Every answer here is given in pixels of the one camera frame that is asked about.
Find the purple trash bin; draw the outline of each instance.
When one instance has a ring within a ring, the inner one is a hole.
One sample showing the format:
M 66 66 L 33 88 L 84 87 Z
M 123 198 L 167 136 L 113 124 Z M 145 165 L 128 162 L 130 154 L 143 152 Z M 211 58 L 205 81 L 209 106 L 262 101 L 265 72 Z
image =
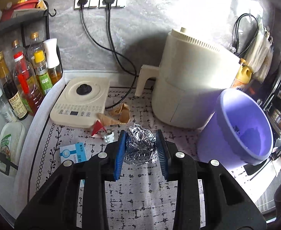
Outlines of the purple trash bin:
M 215 113 L 201 132 L 197 152 L 201 162 L 218 160 L 227 170 L 266 160 L 273 148 L 268 119 L 247 94 L 224 90 Z

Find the crumpled brown paper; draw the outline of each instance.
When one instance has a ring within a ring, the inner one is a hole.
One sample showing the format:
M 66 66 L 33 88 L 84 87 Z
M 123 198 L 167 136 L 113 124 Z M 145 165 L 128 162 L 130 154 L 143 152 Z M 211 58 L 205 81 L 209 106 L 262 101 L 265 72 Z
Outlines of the crumpled brown paper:
M 125 103 L 121 103 L 117 108 L 110 111 L 109 114 L 112 117 L 120 115 L 119 120 L 108 117 L 102 113 L 98 113 L 99 120 L 104 126 L 127 124 L 130 121 L 130 107 Z

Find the black plug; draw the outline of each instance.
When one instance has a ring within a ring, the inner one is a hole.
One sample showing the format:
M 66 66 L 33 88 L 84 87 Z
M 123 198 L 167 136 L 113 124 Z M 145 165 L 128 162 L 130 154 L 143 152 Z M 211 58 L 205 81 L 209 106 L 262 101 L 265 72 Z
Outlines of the black plug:
M 104 0 L 104 3 L 107 5 L 107 9 L 111 9 L 111 5 L 115 2 L 115 0 Z
M 83 8 L 84 5 L 85 5 L 87 2 L 88 2 L 88 0 L 79 0 L 79 1 L 77 2 L 77 4 L 78 4 L 81 8 Z

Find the blue and white box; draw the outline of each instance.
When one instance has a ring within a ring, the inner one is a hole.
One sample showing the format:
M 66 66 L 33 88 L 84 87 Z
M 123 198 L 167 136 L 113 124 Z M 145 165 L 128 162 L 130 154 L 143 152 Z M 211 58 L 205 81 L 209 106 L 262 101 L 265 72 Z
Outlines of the blue and white box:
M 80 163 L 86 161 L 86 153 L 84 143 L 76 143 L 67 146 L 60 147 L 61 163 L 65 160 L 71 160 L 74 163 Z M 80 183 L 80 188 L 84 187 L 84 180 Z

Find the wall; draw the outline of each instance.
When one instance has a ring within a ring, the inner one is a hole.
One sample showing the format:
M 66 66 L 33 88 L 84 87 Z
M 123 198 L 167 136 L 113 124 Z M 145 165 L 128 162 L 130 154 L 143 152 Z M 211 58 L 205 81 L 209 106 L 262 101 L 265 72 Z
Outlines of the wall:
M 87 37 L 80 11 L 74 10 L 74 0 L 46 1 L 50 11 L 57 9 L 57 15 L 50 18 L 50 33 L 52 38 L 58 38 L 65 70 L 120 71 L 112 54 L 95 46 Z M 126 8 L 111 10 L 111 31 L 117 51 L 130 58 L 139 70 L 143 64 L 159 65 L 172 28 L 187 27 L 193 35 L 229 47 L 237 17 L 249 11 L 256 15 L 261 10 L 264 25 L 272 28 L 274 5 L 271 0 L 128 0 Z M 86 9 L 84 14 L 93 37 L 109 47 L 106 11 Z M 43 21 L 26 27 L 26 35 L 36 30 L 45 39 Z M 248 19 L 242 21 L 241 30 L 250 30 Z M 246 35 L 242 35 L 242 45 Z M 16 38 L 20 39 L 19 30 L 0 37 L 0 50 L 5 51 L 10 67 L 13 65 L 10 46 Z

